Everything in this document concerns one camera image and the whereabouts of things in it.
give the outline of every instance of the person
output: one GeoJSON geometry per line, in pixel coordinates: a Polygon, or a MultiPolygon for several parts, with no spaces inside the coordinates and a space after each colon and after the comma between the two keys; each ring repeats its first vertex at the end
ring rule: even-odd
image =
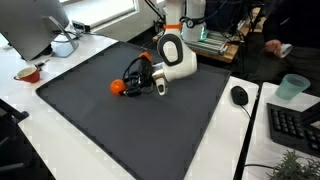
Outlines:
{"type": "Polygon", "coordinates": [[[306,77],[307,91],[320,96],[320,0],[283,0],[263,24],[263,59],[253,82],[273,81],[279,74],[291,72],[306,77]],[[284,58],[278,58],[282,44],[293,46],[284,58]]]}

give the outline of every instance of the orange cup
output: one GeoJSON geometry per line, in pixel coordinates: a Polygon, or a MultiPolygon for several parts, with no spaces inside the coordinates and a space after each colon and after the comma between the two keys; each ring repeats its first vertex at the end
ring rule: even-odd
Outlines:
{"type": "Polygon", "coordinates": [[[18,74],[15,77],[13,77],[13,79],[18,81],[35,83],[40,80],[40,72],[36,67],[28,67],[19,71],[18,74]]]}

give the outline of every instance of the window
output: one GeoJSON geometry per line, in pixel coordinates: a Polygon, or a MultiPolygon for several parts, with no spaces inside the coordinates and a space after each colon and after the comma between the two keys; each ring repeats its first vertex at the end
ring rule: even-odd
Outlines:
{"type": "Polygon", "coordinates": [[[133,12],[135,0],[60,0],[70,21],[82,22],[91,27],[133,12]]]}

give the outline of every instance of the hand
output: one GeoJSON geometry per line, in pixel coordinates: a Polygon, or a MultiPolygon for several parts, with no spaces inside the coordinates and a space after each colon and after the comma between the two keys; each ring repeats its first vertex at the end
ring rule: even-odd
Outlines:
{"type": "Polygon", "coordinates": [[[265,44],[265,50],[270,53],[279,54],[281,51],[281,42],[279,40],[270,40],[265,44]]]}

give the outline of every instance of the orange ball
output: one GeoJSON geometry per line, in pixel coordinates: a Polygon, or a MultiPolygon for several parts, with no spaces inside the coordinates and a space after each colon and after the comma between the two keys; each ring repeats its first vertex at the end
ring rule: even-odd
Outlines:
{"type": "Polygon", "coordinates": [[[121,79],[116,79],[112,81],[110,85],[110,90],[113,95],[121,96],[121,92],[127,89],[126,84],[121,79]]]}

